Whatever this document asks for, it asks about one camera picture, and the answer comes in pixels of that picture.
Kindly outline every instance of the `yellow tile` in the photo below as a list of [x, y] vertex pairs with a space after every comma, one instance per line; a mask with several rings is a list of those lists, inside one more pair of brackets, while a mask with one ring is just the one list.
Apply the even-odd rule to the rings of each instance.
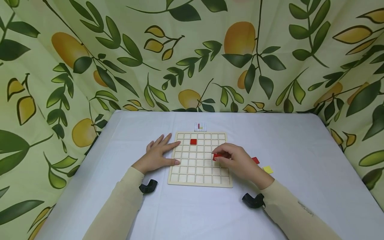
[[264, 170], [266, 173], [268, 173], [268, 174], [273, 173], [273, 170], [272, 170], [271, 166], [263, 167], [263, 170]]

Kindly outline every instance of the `black clip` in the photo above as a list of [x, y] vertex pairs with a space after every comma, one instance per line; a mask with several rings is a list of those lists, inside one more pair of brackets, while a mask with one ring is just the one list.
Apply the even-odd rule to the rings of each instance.
[[248, 207], [256, 209], [264, 205], [263, 198], [263, 194], [258, 194], [255, 198], [252, 198], [252, 196], [247, 193], [242, 200]]
[[151, 193], [153, 192], [155, 189], [156, 189], [156, 186], [157, 186], [157, 181], [156, 180], [153, 180], [151, 179], [148, 183], [148, 185], [144, 185], [144, 184], [141, 184], [139, 186], [139, 189], [142, 193]]

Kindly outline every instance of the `table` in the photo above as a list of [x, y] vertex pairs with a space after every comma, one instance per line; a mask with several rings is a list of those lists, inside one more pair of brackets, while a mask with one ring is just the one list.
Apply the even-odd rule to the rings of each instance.
[[[163, 113], [116, 111], [68, 184], [37, 240], [82, 239], [126, 170], [161, 134], [226, 132], [342, 238], [382, 239], [384, 213], [321, 120], [312, 114]], [[234, 177], [233, 188], [168, 185], [169, 168], [144, 178], [158, 181], [127, 239], [286, 239], [262, 209], [242, 197], [255, 187]]]

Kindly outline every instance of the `person's left hand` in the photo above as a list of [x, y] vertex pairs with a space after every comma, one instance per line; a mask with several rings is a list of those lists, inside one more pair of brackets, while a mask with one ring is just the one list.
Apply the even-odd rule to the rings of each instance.
[[148, 171], [153, 171], [163, 166], [179, 165], [180, 161], [163, 157], [164, 153], [180, 144], [180, 141], [167, 144], [171, 136], [172, 134], [170, 133], [164, 138], [162, 134], [155, 142], [150, 142], [147, 145], [147, 153], [135, 162], [132, 167], [146, 174]]

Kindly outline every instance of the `fabric backdrop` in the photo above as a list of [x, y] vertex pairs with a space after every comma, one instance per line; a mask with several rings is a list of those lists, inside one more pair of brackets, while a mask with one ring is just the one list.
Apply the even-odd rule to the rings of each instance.
[[383, 30], [376, 0], [0, 1], [1, 238], [34, 239], [115, 109], [317, 114], [383, 208]]

